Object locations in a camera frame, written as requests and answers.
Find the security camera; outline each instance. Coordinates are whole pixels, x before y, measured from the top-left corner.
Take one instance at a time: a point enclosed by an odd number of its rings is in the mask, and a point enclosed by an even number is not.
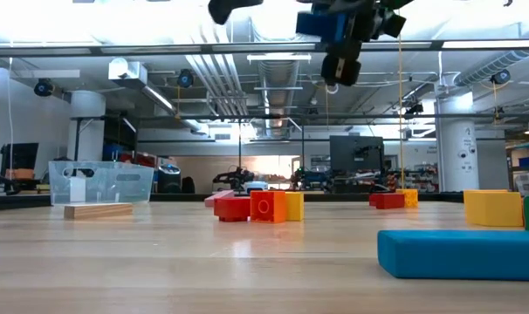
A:
[[[40,78],[38,83],[34,87],[34,92],[39,97],[49,97],[53,95],[55,91],[55,85],[48,78]]]

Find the white column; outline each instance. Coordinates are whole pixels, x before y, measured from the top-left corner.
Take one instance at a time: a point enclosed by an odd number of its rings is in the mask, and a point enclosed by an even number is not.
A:
[[[438,99],[438,113],[472,113],[472,92]],[[439,172],[443,192],[478,189],[477,144],[474,119],[437,119]]]
[[[76,91],[71,98],[71,117],[99,117],[106,114],[106,97],[97,92]],[[94,120],[88,126],[89,119],[82,120],[84,130],[79,137],[79,160],[100,161],[104,145],[105,122]],[[69,146],[67,157],[74,159],[77,121],[69,125]]]

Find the clear plastic bin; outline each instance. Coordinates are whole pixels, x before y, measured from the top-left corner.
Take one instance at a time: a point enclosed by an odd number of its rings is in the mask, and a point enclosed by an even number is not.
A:
[[[50,161],[52,205],[149,201],[154,169],[112,161]]]

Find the yellow block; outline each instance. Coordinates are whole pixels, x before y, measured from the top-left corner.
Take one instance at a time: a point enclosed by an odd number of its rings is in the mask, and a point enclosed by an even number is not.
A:
[[[519,192],[464,191],[466,221],[487,227],[522,227],[523,209]]]
[[[418,190],[414,188],[397,189],[396,193],[404,194],[404,206],[406,208],[418,207]]]
[[[507,190],[464,190],[464,212],[466,214],[466,223],[480,224],[483,221],[484,211],[480,210],[484,204],[480,202],[482,199],[471,197],[473,194],[479,193],[507,193]]]
[[[286,201],[285,219],[288,222],[301,222],[304,216],[303,193],[286,192],[285,201]]]

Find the wooden table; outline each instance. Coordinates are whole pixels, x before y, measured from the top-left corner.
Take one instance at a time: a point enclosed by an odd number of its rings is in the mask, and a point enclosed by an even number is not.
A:
[[[529,283],[399,280],[379,229],[466,229],[462,204],[307,203],[306,221],[223,223],[203,203],[69,222],[0,211],[0,313],[529,313]]]

